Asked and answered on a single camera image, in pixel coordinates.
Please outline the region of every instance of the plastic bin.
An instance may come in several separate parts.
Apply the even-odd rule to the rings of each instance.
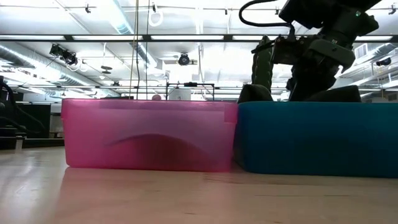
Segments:
[[[396,178],[397,126],[397,103],[243,103],[235,159],[262,174]]]
[[[71,167],[227,172],[238,106],[202,101],[62,101]]]

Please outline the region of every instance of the pink plastic bin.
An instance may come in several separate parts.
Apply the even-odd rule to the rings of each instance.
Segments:
[[[238,106],[201,101],[62,101],[71,167],[227,172]]]

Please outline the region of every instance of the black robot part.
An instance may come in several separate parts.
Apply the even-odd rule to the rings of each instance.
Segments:
[[[288,24],[297,21],[308,29],[320,29],[317,35],[299,39],[292,37],[290,30],[287,38],[279,36],[274,41],[272,62],[293,65],[290,101],[303,101],[329,89],[336,82],[335,75],[339,67],[342,66],[344,72],[352,66],[355,60],[352,44],[355,39],[379,28],[373,16],[365,13],[379,1],[287,1],[279,13],[281,19]],[[242,9],[262,2],[271,0],[251,1]],[[249,25],[267,27],[267,24]],[[255,49],[254,52],[271,47],[271,44]]]
[[[53,55],[54,57],[60,57],[60,59],[63,60],[67,65],[77,65],[78,63],[76,53],[69,52],[57,44],[53,44],[51,46],[50,55]]]

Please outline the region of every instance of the table surface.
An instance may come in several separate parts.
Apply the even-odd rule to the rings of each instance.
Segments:
[[[398,223],[398,180],[74,169],[0,151],[0,223]]]

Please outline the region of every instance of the security camera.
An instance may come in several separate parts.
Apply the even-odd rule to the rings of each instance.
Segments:
[[[188,57],[187,53],[182,53],[179,60],[178,60],[178,64],[179,65],[188,65],[190,62],[190,59]]]
[[[386,58],[384,60],[378,61],[376,62],[377,66],[381,66],[381,65],[390,65],[391,64],[391,58]]]

